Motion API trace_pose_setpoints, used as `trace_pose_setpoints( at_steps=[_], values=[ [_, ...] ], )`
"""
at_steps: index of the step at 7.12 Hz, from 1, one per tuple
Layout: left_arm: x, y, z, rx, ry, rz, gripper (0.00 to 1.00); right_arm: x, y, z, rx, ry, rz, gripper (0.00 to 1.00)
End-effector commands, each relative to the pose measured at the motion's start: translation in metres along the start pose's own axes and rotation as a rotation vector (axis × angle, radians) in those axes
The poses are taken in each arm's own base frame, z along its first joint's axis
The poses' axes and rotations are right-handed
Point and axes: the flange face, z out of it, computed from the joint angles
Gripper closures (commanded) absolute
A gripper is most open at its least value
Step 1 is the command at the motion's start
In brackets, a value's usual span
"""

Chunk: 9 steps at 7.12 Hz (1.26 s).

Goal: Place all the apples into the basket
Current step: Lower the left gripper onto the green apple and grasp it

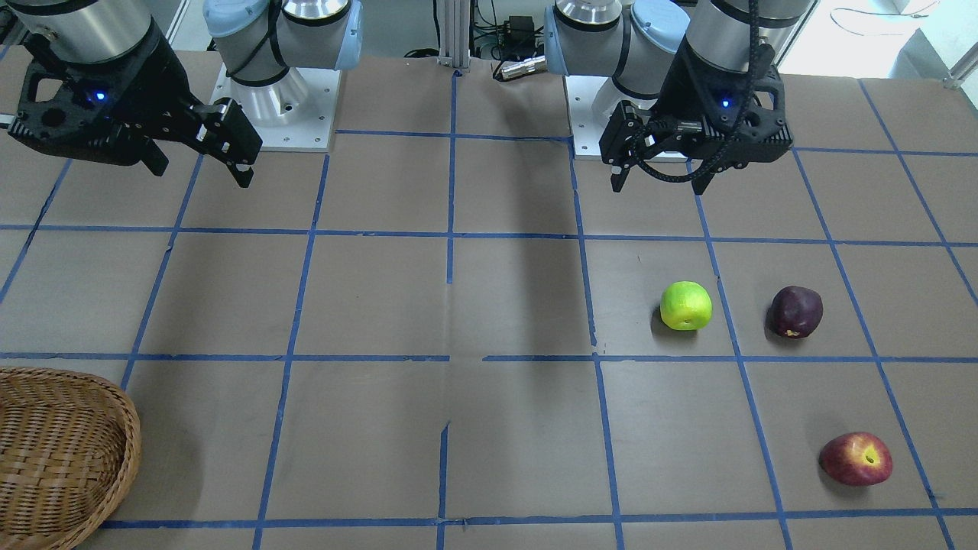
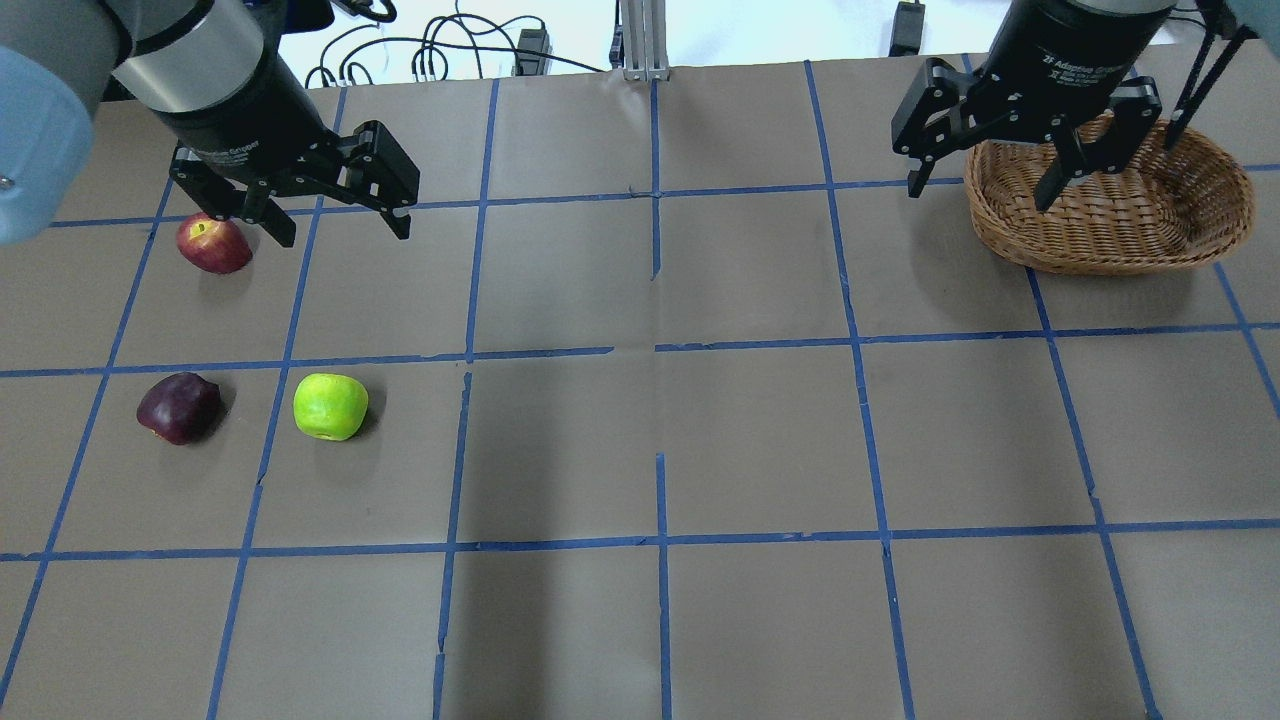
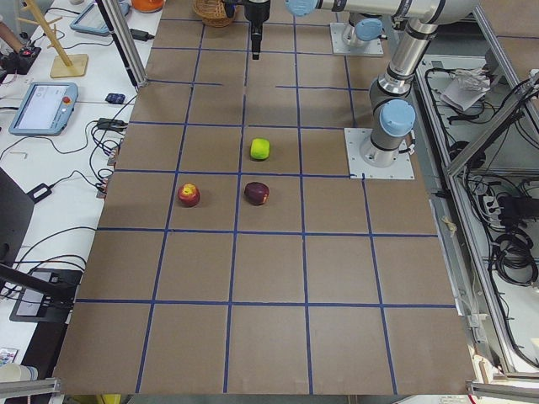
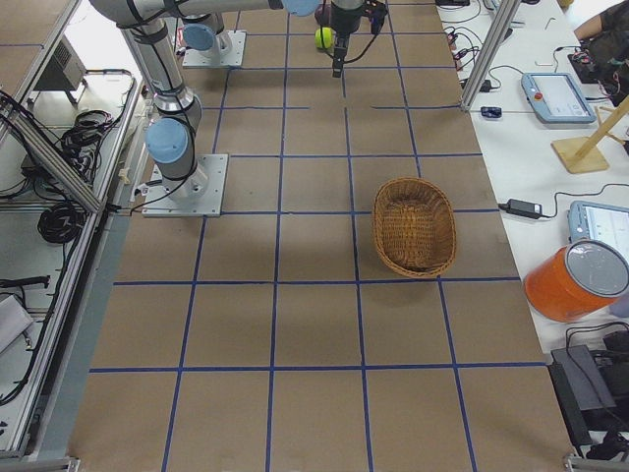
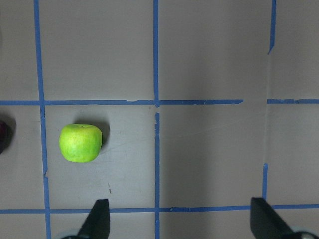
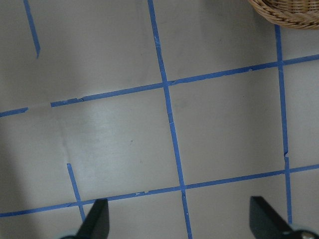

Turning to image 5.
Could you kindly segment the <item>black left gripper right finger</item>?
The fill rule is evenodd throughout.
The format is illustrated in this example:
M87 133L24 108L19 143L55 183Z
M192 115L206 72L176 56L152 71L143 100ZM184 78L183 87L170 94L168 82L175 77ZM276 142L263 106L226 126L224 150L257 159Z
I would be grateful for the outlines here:
M264 198L252 197L250 206L250 229L256 239L299 238Z

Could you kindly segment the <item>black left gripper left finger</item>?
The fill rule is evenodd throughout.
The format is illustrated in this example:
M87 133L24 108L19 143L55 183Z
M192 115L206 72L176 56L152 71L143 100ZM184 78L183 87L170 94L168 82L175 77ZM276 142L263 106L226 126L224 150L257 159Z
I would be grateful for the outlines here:
M108 239L110 235L110 208L108 199L95 202L91 212L79 230L80 239Z

